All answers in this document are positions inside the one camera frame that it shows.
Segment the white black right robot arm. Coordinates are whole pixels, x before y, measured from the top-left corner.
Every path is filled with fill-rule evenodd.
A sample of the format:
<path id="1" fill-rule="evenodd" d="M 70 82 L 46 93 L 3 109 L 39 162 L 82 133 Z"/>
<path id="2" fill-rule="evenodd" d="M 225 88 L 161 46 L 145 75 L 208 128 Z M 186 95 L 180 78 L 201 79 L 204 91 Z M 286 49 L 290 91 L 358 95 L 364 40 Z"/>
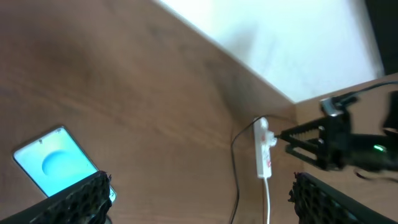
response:
<path id="1" fill-rule="evenodd" d="M 320 102 L 324 117 L 283 130 L 278 138 L 288 142 L 286 152 L 321 170 L 355 166 L 369 172 L 397 170 L 397 92 L 382 125 L 383 135 L 352 132 L 348 107 L 358 101 L 349 92 Z"/>

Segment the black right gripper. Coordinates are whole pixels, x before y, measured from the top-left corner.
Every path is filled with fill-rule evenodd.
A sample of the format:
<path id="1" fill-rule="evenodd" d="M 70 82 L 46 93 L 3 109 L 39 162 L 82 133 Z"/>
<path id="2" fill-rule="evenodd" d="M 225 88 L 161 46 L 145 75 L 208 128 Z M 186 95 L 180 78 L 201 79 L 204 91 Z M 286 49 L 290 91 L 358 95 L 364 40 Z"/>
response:
<path id="1" fill-rule="evenodd" d="M 351 116 L 339 114 L 285 129 L 276 138 L 289 143 L 285 148 L 286 153 L 311 166 L 321 170 L 342 170 L 347 165 L 350 136 Z M 324 146 L 327 151 L 327 164 L 320 157 L 319 146 Z"/>

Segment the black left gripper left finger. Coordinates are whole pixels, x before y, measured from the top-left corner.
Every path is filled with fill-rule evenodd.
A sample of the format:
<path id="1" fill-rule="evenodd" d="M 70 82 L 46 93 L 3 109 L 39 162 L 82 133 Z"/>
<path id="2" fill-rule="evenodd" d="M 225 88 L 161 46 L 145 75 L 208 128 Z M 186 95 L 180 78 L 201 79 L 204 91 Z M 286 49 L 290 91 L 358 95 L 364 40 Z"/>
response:
<path id="1" fill-rule="evenodd" d="M 105 224 L 111 176 L 98 171 L 45 200 L 1 220 L 1 224 Z"/>

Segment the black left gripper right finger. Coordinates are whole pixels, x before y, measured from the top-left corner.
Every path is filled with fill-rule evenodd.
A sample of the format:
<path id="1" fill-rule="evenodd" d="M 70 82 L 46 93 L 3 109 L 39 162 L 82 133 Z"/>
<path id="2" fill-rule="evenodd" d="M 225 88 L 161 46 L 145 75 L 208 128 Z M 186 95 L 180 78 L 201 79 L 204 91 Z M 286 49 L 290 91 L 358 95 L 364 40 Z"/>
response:
<path id="1" fill-rule="evenodd" d="M 289 202 L 299 224 L 397 224 L 307 172 L 296 172 Z"/>

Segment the blue Galaxy smartphone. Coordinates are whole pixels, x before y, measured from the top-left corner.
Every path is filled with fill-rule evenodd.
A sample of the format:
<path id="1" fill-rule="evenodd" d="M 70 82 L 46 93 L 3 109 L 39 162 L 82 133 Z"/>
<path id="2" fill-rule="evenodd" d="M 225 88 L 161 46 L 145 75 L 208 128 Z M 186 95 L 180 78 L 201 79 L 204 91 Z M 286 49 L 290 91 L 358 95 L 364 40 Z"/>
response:
<path id="1" fill-rule="evenodd" d="M 57 126 L 18 147 L 13 158 L 47 197 L 98 171 L 64 126 Z"/>

